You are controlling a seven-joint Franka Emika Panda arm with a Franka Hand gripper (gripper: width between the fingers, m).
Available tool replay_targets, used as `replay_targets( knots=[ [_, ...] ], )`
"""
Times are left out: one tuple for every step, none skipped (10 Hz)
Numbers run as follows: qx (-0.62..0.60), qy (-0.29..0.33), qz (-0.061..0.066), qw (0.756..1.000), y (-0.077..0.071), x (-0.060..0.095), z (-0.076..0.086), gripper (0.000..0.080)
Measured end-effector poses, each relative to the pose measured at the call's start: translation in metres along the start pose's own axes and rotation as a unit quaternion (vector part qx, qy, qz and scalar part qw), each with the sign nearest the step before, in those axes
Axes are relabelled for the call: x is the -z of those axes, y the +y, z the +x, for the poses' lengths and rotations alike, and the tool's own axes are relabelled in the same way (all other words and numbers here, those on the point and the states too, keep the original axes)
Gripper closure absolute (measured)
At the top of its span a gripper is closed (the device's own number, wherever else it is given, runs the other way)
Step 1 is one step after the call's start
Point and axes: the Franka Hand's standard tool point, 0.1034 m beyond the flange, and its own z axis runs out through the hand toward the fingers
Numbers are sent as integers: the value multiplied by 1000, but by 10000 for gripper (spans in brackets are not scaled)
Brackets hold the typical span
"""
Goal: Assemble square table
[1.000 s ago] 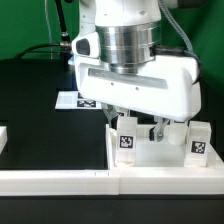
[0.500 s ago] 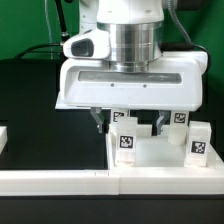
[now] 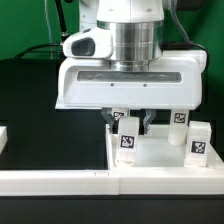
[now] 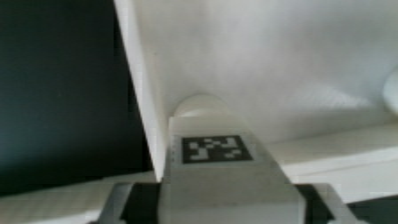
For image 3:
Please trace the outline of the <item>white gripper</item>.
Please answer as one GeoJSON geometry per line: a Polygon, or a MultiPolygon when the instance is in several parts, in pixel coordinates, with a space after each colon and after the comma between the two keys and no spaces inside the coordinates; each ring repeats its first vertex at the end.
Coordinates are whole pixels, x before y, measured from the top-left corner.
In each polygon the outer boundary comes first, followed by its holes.
{"type": "Polygon", "coordinates": [[[115,47],[108,31],[94,28],[70,36],[63,44],[66,59],[58,76],[58,109],[102,109],[111,134],[118,119],[111,108],[144,109],[140,135],[150,130],[153,109],[194,110],[201,104],[207,55],[202,50],[168,50],[145,66],[114,69],[115,47]]]}

